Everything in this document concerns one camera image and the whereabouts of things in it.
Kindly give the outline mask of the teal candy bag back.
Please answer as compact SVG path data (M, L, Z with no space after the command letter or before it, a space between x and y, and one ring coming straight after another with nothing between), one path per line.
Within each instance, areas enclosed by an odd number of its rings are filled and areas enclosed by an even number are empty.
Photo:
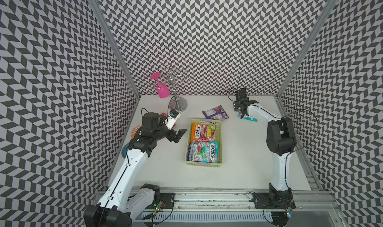
M256 118L251 117L249 115L241 114L241 113L238 114L238 118L244 119L244 120L248 120L248 121L252 121L252 122L257 122Z

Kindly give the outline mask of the teal candy bag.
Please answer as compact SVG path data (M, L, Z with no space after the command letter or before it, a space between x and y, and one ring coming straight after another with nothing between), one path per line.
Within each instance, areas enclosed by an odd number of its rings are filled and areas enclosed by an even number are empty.
M252 122L257 122L256 118L251 117L249 115L241 114L241 113L238 114L238 118L244 119L244 120L248 120L248 121L252 121Z
M192 141L192 162L218 163L219 143L217 141L197 142Z

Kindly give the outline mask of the pink orange candy bag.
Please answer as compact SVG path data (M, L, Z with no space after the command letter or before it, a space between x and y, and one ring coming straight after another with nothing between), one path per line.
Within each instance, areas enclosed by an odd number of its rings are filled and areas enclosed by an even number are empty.
M215 125L205 125L194 122L191 128L191 141L210 142L215 141L216 127Z

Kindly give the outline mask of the purple candy bag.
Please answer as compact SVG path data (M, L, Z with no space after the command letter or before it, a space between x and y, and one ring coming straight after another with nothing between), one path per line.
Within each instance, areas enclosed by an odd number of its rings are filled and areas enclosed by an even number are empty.
M190 161L192 157L192 143L189 143L188 149L187 149L187 154L186 154L186 160Z
M210 119L210 120L227 120L227 119L229 119L228 114L225 112L224 108L221 105L219 105L215 108L203 111L202 113L206 119Z

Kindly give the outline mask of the light green plastic basket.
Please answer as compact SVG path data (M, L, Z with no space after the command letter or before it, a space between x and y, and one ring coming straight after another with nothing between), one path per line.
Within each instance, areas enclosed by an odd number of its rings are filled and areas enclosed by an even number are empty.
M222 165L221 121L192 119L185 162L188 165L220 167Z

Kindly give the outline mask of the teal candy bag front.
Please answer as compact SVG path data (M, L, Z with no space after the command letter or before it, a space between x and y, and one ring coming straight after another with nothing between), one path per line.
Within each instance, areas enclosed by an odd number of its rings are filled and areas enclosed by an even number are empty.
M218 163L219 143L217 141L197 142L192 141L192 162Z

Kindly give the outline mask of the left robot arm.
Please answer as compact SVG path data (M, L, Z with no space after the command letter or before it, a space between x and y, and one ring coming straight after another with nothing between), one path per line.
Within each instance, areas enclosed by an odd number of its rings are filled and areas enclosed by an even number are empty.
M125 161L112 184L97 204L87 206L84 212L87 227L130 227L145 208L161 209L164 201L158 185L144 184L133 196L131 191L157 142L166 138L178 143L186 133L185 129L173 129L180 116L179 112L171 110L167 116L148 112L142 117L142 125L128 143Z

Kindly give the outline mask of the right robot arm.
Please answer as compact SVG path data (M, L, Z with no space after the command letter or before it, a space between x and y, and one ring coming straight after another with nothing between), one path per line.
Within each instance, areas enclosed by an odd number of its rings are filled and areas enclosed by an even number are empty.
M240 118L263 118L267 124L266 145L273 154L273 178L269 184L268 205L273 208L287 207L293 202L290 187L290 162L297 138L291 118L278 116L249 99L245 88L235 91L233 109Z

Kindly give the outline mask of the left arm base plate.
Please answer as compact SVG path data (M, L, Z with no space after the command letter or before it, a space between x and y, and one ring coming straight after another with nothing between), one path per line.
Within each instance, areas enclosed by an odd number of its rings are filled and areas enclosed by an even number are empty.
M170 210L174 207L175 203L175 193L161 193L158 200L156 200L152 205L148 206L149 210Z

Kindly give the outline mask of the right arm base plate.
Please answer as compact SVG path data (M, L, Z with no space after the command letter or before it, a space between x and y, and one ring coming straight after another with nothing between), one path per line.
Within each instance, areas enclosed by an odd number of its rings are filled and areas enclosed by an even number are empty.
M293 210L296 209L296 204L294 200L277 203L271 200L268 193L252 193L251 199L254 202L255 208L257 210L287 210L289 208Z

